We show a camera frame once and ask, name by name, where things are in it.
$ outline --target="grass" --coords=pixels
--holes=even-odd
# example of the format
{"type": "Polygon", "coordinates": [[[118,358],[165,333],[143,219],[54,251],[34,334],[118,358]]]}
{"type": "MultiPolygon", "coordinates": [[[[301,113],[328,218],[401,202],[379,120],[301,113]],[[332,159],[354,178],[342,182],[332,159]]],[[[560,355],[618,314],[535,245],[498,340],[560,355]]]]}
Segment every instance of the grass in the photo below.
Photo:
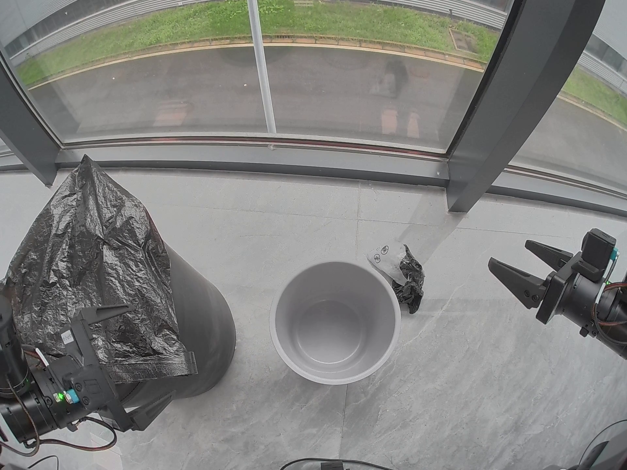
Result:
{"type": "MultiPolygon", "coordinates": [[[[306,7],[295,6],[293,0],[258,0],[258,5],[262,31],[267,35],[328,35],[452,52],[455,48],[448,28],[454,26],[475,37],[476,59],[486,62],[498,38],[497,33],[477,24],[401,7],[342,1],[316,1],[306,7]]],[[[245,0],[193,4],[94,30],[26,60],[17,69],[22,81],[32,85],[99,59],[151,46],[236,36],[250,36],[245,0]]]]}
{"type": "Polygon", "coordinates": [[[600,109],[627,127],[627,98],[580,67],[575,67],[562,90],[600,109]]]}

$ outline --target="asphalt road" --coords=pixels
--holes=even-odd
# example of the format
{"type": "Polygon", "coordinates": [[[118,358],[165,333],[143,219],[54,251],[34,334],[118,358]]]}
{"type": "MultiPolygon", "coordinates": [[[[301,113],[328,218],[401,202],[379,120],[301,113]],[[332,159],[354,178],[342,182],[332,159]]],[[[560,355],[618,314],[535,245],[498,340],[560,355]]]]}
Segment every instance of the asphalt road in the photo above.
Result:
{"type": "MultiPolygon", "coordinates": [[[[384,53],[266,47],[280,133],[446,150],[481,73],[384,53]]],[[[250,47],[137,59],[31,91],[65,140],[129,132],[265,132],[250,47]]],[[[627,186],[627,133],[555,100],[514,163],[627,186]]]]}

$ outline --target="gray marble floor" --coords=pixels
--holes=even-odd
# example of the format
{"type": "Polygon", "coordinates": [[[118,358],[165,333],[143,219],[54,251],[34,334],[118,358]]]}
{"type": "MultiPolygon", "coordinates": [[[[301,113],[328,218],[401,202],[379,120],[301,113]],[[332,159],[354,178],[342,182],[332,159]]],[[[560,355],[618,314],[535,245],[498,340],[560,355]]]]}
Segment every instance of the gray marble floor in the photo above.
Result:
{"type": "MultiPolygon", "coordinates": [[[[214,389],[171,404],[145,432],[121,435],[113,450],[42,449],[42,456],[58,454],[61,468],[278,470],[306,456],[398,470],[568,467],[601,428],[627,417],[627,364],[564,318],[540,324],[487,270],[495,256],[544,276],[548,268],[525,240],[577,251],[592,227],[627,251],[624,219],[494,196],[469,214],[447,214],[444,192],[428,187],[110,174],[145,203],[164,240],[223,292],[238,346],[214,389]],[[391,359],[348,388],[293,373],[268,331],[280,283],[312,259],[363,259],[394,240],[424,263],[426,282],[420,310],[403,309],[391,359]]],[[[53,191],[29,174],[0,173],[0,266],[53,191]]],[[[626,268],[627,255],[616,278],[626,268]]],[[[107,434],[83,426],[63,436],[98,444],[107,434]]]]}

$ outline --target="crumpled black plastic bag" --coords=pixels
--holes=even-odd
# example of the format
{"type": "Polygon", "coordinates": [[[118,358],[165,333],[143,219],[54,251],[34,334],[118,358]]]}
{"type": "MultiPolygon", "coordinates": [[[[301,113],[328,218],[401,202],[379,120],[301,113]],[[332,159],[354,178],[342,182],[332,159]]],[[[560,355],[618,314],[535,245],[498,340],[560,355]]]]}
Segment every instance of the crumpled black plastic bag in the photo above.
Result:
{"type": "Polygon", "coordinates": [[[3,288],[20,339],[61,356],[59,330],[86,306],[133,303],[92,326],[93,347],[117,383],[194,374],[179,341],[170,258],[143,204],[84,156],[37,216],[3,288]]]}
{"type": "Polygon", "coordinates": [[[400,285],[392,279],[392,289],[396,294],[399,303],[406,303],[410,309],[410,314],[416,313],[420,307],[420,302],[425,294],[423,284],[425,283],[425,272],[423,266],[411,255],[410,248],[405,246],[405,256],[401,260],[399,267],[407,278],[404,285],[400,285]]]}

